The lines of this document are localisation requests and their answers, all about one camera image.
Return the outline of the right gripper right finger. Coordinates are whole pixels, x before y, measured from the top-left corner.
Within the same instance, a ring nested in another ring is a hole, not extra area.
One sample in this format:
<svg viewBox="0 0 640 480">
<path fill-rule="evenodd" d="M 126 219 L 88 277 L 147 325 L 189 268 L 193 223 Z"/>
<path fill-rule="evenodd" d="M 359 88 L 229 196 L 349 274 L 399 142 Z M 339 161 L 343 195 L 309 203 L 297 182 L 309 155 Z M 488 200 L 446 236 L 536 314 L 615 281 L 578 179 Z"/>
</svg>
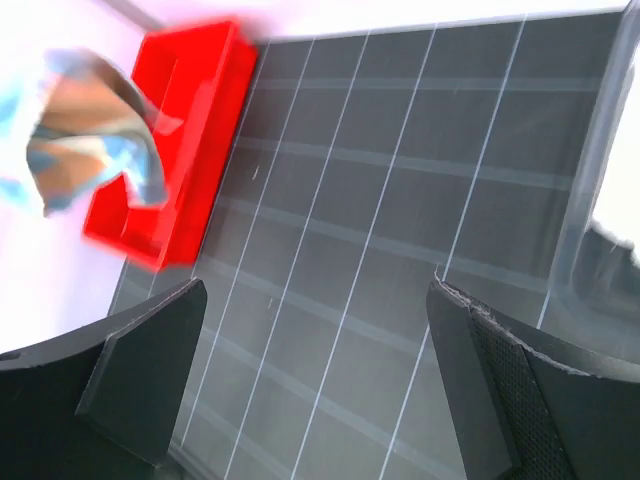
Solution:
<svg viewBox="0 0 640 480">
<path fill-rule="evenodd" d="M 636 479 L 639 367 L 439 279 L 426 310 L 469 479 Z"/>
</svg>

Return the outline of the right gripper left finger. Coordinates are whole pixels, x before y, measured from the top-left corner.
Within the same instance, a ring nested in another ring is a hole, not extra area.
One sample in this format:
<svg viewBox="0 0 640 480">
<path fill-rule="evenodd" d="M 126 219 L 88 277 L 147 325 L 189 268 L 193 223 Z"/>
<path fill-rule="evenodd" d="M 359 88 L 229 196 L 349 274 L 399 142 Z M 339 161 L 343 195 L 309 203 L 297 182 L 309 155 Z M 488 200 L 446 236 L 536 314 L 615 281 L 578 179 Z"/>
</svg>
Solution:
<svg viewBox="0 0 640 480">
<path fill-rule="evenodd" d="M 151 479 L 207 305 L 200 279 L 1 356 L 4 479 Z"/>
</svg>

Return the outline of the colourful patterned towel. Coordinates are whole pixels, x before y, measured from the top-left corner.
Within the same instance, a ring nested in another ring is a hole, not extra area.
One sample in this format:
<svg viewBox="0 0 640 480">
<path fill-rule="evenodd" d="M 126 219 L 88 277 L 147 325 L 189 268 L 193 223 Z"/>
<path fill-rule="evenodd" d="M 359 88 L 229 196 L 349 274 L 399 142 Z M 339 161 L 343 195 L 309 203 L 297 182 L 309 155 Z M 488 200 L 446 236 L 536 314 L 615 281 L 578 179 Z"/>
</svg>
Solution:
<svg viewBox="0 0 640 480">
<path fill-rule="evenodd" d="M 153 136 L 182 124 L 106 59 L 84 49 L 1 58 L 1 199 L 48 216 L 119 176 L 132 205 L 162 205 Z"/>
</svg>

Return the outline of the white towel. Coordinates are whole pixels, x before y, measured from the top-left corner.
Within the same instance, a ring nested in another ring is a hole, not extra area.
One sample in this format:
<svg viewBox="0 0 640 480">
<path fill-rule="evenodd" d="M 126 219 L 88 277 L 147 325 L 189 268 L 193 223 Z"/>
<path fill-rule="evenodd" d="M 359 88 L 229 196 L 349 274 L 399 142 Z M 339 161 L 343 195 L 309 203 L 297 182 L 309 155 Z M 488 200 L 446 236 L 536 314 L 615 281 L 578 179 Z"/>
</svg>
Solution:
<svg viewBox="0 0 640 480">
<path fill-rule="evenodd" d="M 628 72 L 592 219 L 611 240 L 639 245 L 639 74 Z"/>
</svg>

